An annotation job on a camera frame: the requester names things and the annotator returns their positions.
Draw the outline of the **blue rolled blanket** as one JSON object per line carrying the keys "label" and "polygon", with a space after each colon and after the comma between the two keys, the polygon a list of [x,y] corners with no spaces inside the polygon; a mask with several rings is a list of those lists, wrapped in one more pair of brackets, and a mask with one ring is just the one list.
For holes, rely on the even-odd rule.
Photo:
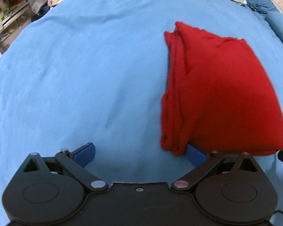
{"label": "blue rolled blanket", "polygon": [[283,43],[283,14],[271,11],[266,15],[265,20]]}

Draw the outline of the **blue bed sheet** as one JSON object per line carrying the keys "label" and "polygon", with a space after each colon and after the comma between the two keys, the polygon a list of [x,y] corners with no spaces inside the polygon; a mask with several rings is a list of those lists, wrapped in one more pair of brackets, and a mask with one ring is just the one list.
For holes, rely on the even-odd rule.
{"label": "blue bed sheet", "polygon": [[107,183],[168,182],[192,170],[160,147],[175,22],[245,39],[283,111],[283,43],[260,15],[230,0],[65,0],[0,58],[1,197],[32,152],[51,157],[92,142],[87,169]]}

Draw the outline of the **red cloth garment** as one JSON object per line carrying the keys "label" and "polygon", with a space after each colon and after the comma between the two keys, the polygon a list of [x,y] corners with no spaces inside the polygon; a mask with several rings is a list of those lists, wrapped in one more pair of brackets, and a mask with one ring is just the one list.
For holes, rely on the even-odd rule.
{"label": "red cloth garment", "polygon": [[274,87],[243,39],[177,21],[161,100],[161,146],[179,156],[189,143],[207,152],[267,156],[283,149],[283,114]]}

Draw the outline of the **white storage shelf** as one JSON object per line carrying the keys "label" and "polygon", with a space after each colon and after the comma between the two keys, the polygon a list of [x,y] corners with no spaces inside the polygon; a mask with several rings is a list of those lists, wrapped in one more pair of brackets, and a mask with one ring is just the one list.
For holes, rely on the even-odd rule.
{"label": "white storage shelf", "polygon": [[31,22],[29,0],[0,0],[0,52],[4,53]]}

